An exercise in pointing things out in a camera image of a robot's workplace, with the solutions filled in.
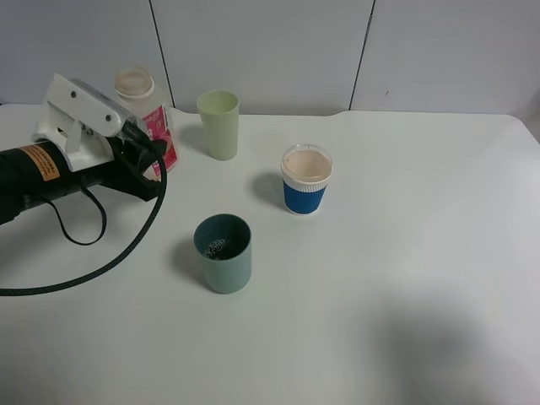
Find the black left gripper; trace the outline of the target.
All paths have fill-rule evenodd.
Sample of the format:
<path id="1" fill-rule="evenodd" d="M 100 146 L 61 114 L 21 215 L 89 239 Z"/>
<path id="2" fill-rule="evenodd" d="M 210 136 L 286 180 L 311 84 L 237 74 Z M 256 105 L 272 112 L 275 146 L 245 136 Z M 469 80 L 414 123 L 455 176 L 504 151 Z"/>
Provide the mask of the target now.
<path id="1" fill-rule="evenodd" d="M 148 148 L 132 141 L 107 138 L 113 152 L 111 161 L 81 170 L 81 183 L 85 186 L 101 185 L 118 192 L 138 197 L 145 202 L 162 194 L 160 181 L 150 180 L 144 172 L 156 161 Z"/>

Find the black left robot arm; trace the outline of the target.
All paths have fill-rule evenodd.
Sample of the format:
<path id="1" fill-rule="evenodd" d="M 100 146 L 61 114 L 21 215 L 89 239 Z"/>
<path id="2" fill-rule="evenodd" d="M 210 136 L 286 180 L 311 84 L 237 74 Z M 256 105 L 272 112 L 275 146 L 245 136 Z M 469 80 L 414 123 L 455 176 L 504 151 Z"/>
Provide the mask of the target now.
<path id="1" fill-rule="evenodd" d="M 154 164 L 154 154 L 135 143 L 111 141 L 118 153 L 113 160 L 89 169 L 72 171 L 51 141 L 1 152 L 1 223 L 45 200 L 100 185 L 138 197 L 145 202 L 158 196 L 160 183 L 143 173 Z"/>

